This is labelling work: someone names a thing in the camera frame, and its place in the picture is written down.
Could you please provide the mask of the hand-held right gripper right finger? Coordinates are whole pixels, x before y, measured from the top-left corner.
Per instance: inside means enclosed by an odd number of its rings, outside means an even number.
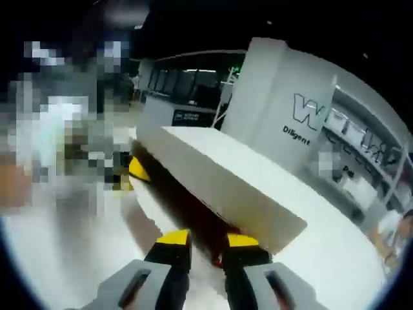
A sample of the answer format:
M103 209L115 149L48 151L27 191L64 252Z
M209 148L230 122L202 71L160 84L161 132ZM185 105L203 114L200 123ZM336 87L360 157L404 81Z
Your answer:
M231 309L314 309L315 291L258 241L243 234L225 237L225 290Z

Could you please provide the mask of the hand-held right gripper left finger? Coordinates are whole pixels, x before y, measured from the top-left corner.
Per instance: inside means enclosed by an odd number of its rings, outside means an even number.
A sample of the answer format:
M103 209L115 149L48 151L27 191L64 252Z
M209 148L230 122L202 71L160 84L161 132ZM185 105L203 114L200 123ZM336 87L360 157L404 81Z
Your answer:
M192 261L190 231L158 238L145 258L132 260L102 282L97 309L182 309L189 289Z

